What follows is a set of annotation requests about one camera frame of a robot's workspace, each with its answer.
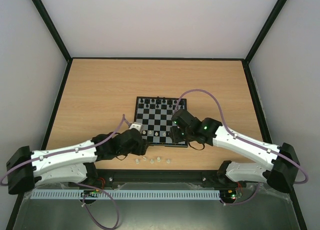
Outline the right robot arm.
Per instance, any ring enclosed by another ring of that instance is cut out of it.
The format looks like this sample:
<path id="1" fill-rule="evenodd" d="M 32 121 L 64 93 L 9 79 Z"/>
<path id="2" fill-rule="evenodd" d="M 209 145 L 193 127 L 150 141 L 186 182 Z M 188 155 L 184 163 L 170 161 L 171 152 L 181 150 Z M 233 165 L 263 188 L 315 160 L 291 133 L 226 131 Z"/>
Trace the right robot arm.
<path id="1" fill-rule="evenodd" d="M 174 143 L 193 141 L 202 146 L 210 145 L 238 153 L 252 163 L 226 161 L 221 165 L 218 180 L 228 186 L 232 182 L 264 182 L 273 189 L 290 193 L 300 165 L 294 147 L 265 143 L 226 128 L 220 121 L 205 118 L 200 121 L 185 109 L 177 110 L 169 131 Z"/>

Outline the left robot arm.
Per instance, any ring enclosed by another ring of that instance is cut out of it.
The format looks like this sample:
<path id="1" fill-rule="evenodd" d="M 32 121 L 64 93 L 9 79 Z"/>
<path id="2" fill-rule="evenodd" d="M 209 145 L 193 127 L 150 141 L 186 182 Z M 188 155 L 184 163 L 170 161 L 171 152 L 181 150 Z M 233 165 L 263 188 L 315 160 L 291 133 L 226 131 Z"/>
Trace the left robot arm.
<path id="1" fill-rule="evenodd" d="M 54 150 L 31 151 L 23 146 L 6 163 L 6 186 L 10 195 L 16 195 L 50 183 L 92 184 L 98 177 L 95 162 L 145 155 L 148 146 L 137 129 L 99 134 L 78 145 Z"/>

